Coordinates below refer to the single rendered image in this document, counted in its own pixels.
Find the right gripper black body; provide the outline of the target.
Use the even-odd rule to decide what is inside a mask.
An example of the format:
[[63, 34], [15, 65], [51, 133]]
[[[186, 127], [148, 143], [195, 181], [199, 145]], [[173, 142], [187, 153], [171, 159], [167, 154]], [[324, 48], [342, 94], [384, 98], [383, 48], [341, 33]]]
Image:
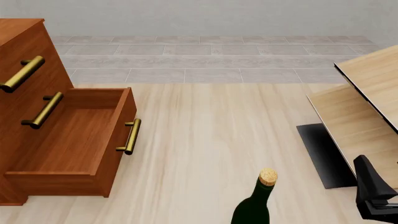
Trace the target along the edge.
[[365, 200], [356, 196], [356, 206], [363, 220], [379, 222], [398, 222], [398, 203], [389, 203], [388, 199]]

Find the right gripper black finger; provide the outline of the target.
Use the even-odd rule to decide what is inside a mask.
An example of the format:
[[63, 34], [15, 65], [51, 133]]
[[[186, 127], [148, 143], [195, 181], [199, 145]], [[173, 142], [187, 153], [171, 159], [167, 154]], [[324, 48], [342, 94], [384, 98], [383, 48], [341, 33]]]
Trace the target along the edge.
[[365, 155], [358, 156], [353, 162], [358, 182], [356, 203], [389, 200], [398, 196], [398, 192], [382, 179]]

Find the brown wooden cabinet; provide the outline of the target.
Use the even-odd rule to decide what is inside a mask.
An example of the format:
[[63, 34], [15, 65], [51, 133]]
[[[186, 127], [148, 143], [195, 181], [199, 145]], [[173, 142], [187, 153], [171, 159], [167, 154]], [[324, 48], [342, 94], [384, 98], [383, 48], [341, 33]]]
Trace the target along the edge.
[[[24, 31], [38, 24], [44, 25], [43, 19], [0, 19], [0, 46], [6, 44]], [[104, 88], [83, 88], [83, 89], [104, 89]], [[26, 203], [30, 196], [22, 195], [14, 190], [5, 180], [4, 173], [0, 174], [0, 206], [19, 206]]]

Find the dark green corked wine bottle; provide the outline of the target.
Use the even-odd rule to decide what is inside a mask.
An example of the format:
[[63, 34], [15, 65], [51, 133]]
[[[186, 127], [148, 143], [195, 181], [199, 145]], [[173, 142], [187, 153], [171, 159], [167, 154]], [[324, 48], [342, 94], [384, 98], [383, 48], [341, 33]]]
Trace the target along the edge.
[[235, 208], [231, 224], [270, 224], [267, 202], [276, 182], [277, 172], [274, 169], [262, 169], [252, 195]]

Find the open wooden drawer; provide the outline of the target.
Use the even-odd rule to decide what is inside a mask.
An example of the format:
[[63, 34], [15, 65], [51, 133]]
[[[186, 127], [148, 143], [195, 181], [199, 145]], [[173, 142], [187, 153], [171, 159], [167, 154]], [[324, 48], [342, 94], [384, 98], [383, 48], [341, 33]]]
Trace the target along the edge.
[[134, 120], [130, 88], [69, 89], [4, 173], [22, 195], [110, 195]]

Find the wooden drawer with shortest front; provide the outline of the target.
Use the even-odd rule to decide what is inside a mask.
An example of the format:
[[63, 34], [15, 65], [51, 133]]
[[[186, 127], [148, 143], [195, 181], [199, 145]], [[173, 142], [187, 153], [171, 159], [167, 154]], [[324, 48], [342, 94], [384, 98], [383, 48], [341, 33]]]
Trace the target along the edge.
[[42, 56], [45, 63], [13, 93], [0, 89], [0, 113], [16, 108], [26, 109], [36, 104], [43, 95], [51, 95], [62, 89], [62, 63], [55, 47], [44, 28], [38, 24], [24, 31], [6, 44], [0, 46], [0, 83], [5, 83], [21, 68], [21, 60]]

